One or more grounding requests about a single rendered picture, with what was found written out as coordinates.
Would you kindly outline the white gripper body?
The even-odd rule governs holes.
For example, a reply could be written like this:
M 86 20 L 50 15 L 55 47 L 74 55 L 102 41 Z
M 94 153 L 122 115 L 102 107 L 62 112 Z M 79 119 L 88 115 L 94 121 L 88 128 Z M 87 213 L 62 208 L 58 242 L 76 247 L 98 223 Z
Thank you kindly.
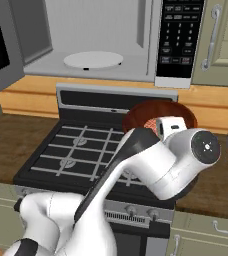
M 156 130 L 158 137 L 164 141 L 166 138 L 166 118 L 165 117 L 159 117 L 156 119 Z

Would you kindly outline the waffle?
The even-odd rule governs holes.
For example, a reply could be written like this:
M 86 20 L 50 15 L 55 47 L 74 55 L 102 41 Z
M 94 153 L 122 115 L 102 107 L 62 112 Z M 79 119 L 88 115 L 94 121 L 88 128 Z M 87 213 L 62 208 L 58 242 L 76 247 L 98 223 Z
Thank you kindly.
M 146 121 L 144 124 L 145 128 L 150 128 L 154 133 L 157 133 L 156 119 L 152 118 Z

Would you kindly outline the brown bowl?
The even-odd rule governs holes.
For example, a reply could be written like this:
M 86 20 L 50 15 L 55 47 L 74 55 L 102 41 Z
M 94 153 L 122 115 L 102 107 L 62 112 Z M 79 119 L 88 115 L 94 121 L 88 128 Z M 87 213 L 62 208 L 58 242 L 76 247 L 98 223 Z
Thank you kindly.
M 168 101 L 147 101 L 133 107 L 122 122 L 123 129 L 145 130 L 144 124 L 152 118 L 166 118 L 166 138 L 162 141 L 153 131 L 153 139 L 159 138 L 149 148 L 129 159 L 128 170 L 135 174 L 159 199 L 178 196 L 197 178 L 197 167 L 193 167 L 187 151 L 185 135 L 198 126 L 194 114 L 182 104 Z

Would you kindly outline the white microwave turntable plate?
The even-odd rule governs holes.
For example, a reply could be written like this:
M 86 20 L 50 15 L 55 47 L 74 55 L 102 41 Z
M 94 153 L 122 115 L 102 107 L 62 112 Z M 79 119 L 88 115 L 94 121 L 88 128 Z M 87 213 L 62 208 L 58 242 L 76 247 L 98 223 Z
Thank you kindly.
M 120 65 L 122 55 L 106 51 L 87 51 L 71 54 L 64 58 L 64 64 L 71 68 L 82 70 L 97 70 Z

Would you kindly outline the grey microwave oven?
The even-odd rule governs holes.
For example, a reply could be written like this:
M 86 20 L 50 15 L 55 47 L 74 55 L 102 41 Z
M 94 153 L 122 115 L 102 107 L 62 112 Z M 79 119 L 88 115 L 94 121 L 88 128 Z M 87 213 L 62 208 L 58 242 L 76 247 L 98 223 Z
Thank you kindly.
M 27 75 L 190 87 L 205 0 L 10 0 Z M 106 51 L 115 67 L 71 68 L 64 58 Z

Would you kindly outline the beige base cupboard door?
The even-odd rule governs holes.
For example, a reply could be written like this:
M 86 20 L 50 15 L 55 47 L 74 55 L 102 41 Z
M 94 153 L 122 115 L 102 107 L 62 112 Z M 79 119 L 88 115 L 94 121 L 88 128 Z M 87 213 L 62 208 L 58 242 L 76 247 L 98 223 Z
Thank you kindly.
M 173 237 L 169 239 L 166 256 L 170 256 L 174 250 L 175 241 Z M 180 235 L 176 256 L 228 256 L 228 245 L 206 242 Z
M 8 249 L 24 234 L 20 215 L 14 210 L 15 201 L 0 199 L 0 248 Z

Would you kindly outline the microwave door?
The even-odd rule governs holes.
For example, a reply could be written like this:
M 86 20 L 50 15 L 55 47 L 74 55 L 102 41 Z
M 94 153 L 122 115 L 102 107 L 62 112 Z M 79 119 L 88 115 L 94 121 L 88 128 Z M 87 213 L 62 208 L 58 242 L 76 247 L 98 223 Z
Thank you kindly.
M 0 91 L 24 76 L 18 38 L 8 0 L 0 0 Z

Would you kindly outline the silver stove knob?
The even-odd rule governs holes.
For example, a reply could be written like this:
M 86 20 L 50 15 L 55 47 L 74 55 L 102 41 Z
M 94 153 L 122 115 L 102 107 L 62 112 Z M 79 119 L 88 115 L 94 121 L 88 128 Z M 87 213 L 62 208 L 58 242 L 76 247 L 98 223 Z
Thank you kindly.
M 137 210 L 133 205 L 128 205 L 126 211 L 130 216 L 135 216 L 137 214 Z
M 149 209 L 147 214 L 153 221 L 157 221 L 159 219 L 159 212 L 157 209 Z

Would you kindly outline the black and silver stove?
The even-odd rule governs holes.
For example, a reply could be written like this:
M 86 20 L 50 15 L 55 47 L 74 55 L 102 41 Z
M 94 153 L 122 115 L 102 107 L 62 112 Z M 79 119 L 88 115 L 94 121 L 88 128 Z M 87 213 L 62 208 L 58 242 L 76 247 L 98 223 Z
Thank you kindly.
M 33 193 L 86 195 L 105 171 L 127 133 L 122 121 L 138 104 L 176 102 L 171 90 L 57 84 L 59 121 L 14 176 L 22 199 Z M 165 256 L 174 215 L 174 198 L 159 200 L 140 179 L 125 171 L 104 200 L 104 214 L 117 246 L 117 256 Z M 137 214 L 130 216 L 126 207 Z M 153 221 L 147 211 L 157 209 Z

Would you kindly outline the beige drawer front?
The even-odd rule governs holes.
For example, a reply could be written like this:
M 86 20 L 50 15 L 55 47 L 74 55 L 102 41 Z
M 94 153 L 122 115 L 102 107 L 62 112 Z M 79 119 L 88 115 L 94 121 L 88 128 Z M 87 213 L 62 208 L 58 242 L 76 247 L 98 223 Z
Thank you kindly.
M 18 196 L 14 187 L 10 184 L 0 183 L 0 199 L 16 201 Z
M 228 245 L 228 219 L 176 211 L 171 229 L 188 238 Z

